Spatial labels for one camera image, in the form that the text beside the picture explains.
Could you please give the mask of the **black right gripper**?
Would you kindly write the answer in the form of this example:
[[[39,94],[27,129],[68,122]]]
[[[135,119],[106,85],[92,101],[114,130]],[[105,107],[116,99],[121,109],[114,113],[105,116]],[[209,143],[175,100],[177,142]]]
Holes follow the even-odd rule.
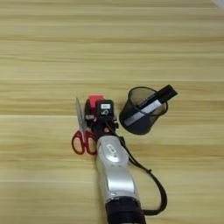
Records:
[[[91,108],[90,100],[86,100],[85,120],[90,122],[90,129],[94,134],[95,140],[99,140],[104,136],[115,136],[116,130],[119,129],[117,118],[114,117],[96,117]]]

